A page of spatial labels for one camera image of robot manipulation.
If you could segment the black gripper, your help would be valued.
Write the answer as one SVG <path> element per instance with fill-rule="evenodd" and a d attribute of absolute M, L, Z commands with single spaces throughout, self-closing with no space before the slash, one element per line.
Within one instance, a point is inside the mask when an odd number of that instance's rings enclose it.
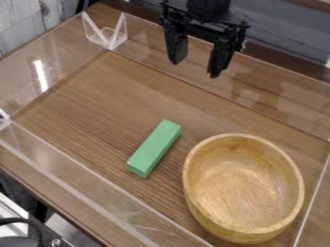
<path fill-rule="evenodd" d="M 231 0 L 162 0 L 161 25 L 166 58 L 177 65 L 188 54 L 188 37 L 213 42 L 207 73 L 216 78 L 227 68 L 235 50 L 243 43 L 247 20 L 231 13 Z"/>

